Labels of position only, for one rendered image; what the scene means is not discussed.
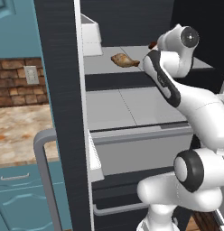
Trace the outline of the teal wall cupboard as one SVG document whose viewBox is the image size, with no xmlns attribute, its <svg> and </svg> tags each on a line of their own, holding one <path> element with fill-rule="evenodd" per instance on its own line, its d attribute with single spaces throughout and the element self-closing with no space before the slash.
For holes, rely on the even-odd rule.
<svg viewBox="0 0 224 231">
<path fill-rule="evenodd" d="M 0 0 L 0 59 L 41 56 L 33 0 Z"/>
</svg>

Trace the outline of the brown chicken drumstick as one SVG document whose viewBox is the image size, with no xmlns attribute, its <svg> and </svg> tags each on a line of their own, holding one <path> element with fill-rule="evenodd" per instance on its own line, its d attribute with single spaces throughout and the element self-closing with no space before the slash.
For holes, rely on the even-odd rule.
<svg viewBox="0 0 224 231">
<path fill-rule="evenodd" d="M 111 57 L 111 60 L 121 68 L 137 67 L 139 60 L 132 60 L 124 53 L 118 53 Z"/>
</svg>

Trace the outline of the grey fridge drawer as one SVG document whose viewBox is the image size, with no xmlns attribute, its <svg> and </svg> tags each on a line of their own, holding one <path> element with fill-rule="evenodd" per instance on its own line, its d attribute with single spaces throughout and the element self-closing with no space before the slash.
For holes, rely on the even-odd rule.
<svg viewBox="0 0 224 231">
<path fill-rule="evenodd" d="M 172 167 L 180 151 L 190 148 L 188 125 L 152 126 L 91 133 L 105 176 Z"/>
</svg>

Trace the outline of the white wall socket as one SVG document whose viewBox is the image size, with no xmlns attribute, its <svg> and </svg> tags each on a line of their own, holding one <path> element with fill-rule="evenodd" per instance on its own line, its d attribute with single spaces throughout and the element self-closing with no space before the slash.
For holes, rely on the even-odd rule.
<svg viewBox="0 0 224 231">
<path fill-rule="evenodd" d="M 38 85 L 39 78 L 37 68 L 35 66 L 24 66 L 24 73 L 28 85 Z"/>
</svg>

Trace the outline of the black fridge door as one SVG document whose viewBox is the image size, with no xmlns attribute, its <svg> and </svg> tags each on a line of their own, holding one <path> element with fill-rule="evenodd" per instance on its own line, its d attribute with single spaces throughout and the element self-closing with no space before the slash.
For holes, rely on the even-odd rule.
<svg viewBox="0 0 224 231">
<path fill-rule="evenodd" d="M 94 231 L 79 0 L 33 0 L 73 231 Z"/>
</svg>

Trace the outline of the teal cupboard door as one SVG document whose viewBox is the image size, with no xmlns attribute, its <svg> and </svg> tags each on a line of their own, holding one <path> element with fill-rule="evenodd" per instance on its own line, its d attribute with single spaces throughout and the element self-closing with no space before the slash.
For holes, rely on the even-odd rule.
<svg viewBox="0 0 224 231">
<path fill-rule="evenodd" d="M 43 186 L 0 191 L 0 231 L 54 231 Z"/>
</svg>

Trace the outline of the black fridge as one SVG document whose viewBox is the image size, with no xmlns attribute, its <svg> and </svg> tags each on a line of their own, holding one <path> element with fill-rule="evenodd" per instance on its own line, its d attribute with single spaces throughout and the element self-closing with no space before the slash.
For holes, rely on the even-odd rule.
<svg viewBox="0 0 224 231">
<path fill-rule="evenodd" d="M 182 84 L 205 87 L 219 93 L 224 82 L 224 0 L 82 0 L 83 13 L 99 24 L 102 48 L 120 48 L 131 54 L 144 53 L 148 42 L 156 41 L 157 35 L 172 29 L 176 23 L 190 25 L 200 36 L 195 50 L 194 64 L 202 61 L 211 68 L 193 68 L 180 80 Z M 88 92 L 132 88 L 155 90 L 154 83 L 143 71 L 93 73 L 92 62 L 86 74 Z M 124 133 L 141 128 L 186 128 L 186 122 L 141 122 L 141 125 L 89 124 L 90 132 L 98 143 L 114 143 Z"/>
</svg>

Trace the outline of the grey fridge shelf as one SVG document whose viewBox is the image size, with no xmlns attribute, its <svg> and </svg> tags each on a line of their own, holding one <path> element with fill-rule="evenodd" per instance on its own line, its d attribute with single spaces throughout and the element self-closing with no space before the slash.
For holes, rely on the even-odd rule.
<svg viewBox="0 0 224 231">
<path fill-rule="evenodd" d="M 90 130 L 187 124 L 156 87 L 89 91 L 86 97 Z"/>
<path fill-rule="evenodd" d="M 143 59 L 150 51 L 147 46 L 122 46 L 103 47 L 101 56 L 84 57 L 84 71 L 86 75 L 109 74 L 109 73 L 129 73 L 143 71 Z M 132 60 L 139 60 L 138 67 L 122 68 L 117 66 L 111 57 L 118 53 L 124 53 Z"/>
</svg>

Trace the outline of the teal drawer front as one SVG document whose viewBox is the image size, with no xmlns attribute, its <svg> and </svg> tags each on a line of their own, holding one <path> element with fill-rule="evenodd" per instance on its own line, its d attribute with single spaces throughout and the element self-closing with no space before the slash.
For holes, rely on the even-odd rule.
<svg viewBox="0 0 224 231">
<path fill-rule="evenodd" d="M 60 162 L 48 162 L 52 183 L 64 182 Z M 0 177 L 13 177 L 30 173 L 30 177 L 21 180 L 0 180 L 0 191 L 23 189 L 42 185 L 41 175 L 37 164 L 0 168 Z"/>
</svg>

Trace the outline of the white door bin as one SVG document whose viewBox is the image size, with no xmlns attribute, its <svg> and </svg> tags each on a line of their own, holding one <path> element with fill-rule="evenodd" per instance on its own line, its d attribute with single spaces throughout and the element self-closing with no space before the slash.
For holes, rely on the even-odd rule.
<svg viewBox="0 0 224 231">
<path fill-rule="evenodd" d="M 99 25 L 85 14 L 81 15 L 83 54 L 85 57 L 103 54 Z"/>
<path fill-rule="evenodd" d="M 89 134 L 89 159 L 90 159 L 90 174 L 91 181 L 96 182 L 104 179 L 101 162 L 98 157 L 98 152 L 93 142 L 91 134 Z"/>
</svg>

